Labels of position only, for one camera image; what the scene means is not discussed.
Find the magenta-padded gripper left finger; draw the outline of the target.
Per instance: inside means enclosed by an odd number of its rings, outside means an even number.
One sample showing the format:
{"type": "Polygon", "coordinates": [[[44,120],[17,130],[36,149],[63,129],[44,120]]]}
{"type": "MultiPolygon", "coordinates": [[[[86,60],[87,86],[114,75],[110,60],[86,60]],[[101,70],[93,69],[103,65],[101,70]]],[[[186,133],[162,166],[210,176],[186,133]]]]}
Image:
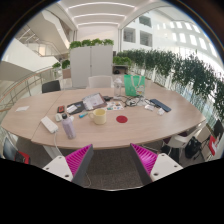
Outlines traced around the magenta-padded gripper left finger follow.
{"type": "Polygon", "coordinates": [[[81,186],[93,154],[93,145],[90,144],[67,156],[57,156],[44,170],[81,186]]]}

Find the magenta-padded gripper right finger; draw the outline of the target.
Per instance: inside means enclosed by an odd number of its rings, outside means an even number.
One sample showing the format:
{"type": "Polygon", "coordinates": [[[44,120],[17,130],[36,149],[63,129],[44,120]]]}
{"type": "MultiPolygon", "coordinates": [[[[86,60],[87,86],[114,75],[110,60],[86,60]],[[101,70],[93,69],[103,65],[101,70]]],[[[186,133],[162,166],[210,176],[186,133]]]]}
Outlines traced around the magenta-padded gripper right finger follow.
{"type": "Polygon", "coordinates": [[[130,154],[141,182],[147,185],[182,169],[165,153],[156,154],[142,146],[131,143],[130,154]]]}

